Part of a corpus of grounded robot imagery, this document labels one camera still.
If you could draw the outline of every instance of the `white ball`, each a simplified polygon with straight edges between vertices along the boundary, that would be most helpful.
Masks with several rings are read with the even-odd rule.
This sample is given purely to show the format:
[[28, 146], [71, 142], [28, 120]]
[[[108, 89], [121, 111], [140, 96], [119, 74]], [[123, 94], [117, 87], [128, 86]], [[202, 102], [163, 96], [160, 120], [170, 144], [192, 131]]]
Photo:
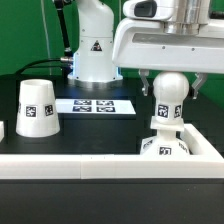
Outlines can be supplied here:
[[162, 72], [154, 80], [154, 95], [160, 102], [182, 102], [188, 92], [189, 83], [180, 72]]

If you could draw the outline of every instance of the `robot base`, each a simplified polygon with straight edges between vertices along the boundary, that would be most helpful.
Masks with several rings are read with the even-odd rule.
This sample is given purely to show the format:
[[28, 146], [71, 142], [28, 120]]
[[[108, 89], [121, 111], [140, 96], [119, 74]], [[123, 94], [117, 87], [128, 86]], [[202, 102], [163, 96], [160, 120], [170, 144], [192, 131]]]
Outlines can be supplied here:
[[87, 82], [87, 81], [80, 81], [78, 79], [74, 79], [72, 76], [68, 76], [68, 84], [74, 85], [86, 89], [110, 89], [115, 87], [122, 86], [123, 79], [117, 79], [111, 82]]

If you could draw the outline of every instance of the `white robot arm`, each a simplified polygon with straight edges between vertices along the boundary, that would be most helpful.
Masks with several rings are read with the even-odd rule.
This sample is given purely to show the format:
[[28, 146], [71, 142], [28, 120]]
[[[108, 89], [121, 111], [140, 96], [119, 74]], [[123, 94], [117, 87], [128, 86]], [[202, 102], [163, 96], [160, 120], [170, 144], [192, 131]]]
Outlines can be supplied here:
[[87, 88], [119, 85], [122, 77], [112, 63], [113, 25], [112, 10], [99, 0], [76, 0], [80, 40], [73, 57], [70, 84]]
[[118, 26], [113, 51], [117, 66], [138, 68], [147, 95], [149, 70], [164, 70], [154, 81], [157, 136], [143, 140], [143, 155], [189, 156], [176, 132], [184, 131], [183, 100], [189, 84], [181, 72], [196, 72], [194, 95], [207, 73], [224, 74], [224, 20], [210, 19], [210, 0], [130, 0]]

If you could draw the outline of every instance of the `paper cup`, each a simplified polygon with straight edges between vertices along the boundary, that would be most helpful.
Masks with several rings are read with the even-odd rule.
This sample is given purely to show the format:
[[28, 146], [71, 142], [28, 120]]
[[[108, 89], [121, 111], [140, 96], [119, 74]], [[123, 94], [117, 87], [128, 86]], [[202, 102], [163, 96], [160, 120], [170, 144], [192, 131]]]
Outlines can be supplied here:
[[60, 130], [51, 81], [30, 79], [20, 84], [16, 132], [25, 137], [47, 137]]

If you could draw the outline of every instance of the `gray metal bracket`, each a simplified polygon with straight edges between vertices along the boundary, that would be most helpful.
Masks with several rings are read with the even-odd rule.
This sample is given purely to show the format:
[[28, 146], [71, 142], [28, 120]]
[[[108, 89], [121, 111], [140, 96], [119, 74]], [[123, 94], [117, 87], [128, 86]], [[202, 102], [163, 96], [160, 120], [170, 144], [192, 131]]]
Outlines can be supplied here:
[[199, 89], [205, 84], [208, 79], [208, 74], [206, 73], [196, 73], [197, 79], [192, 84], [193, 88], [193, 99], [197, 99]]
[[142, 88], [142, 92], [144, 94], [144, 96], [148, 96], [148, 93], [149, 93], [149, 83], [147, 81], [147, 76], [149, 76], [149, 70], [148, 69], [139, 69], [139, 72], [138, 72], [141, 80], [142, 80], [142, 83], [143, 83], [143, 88]]

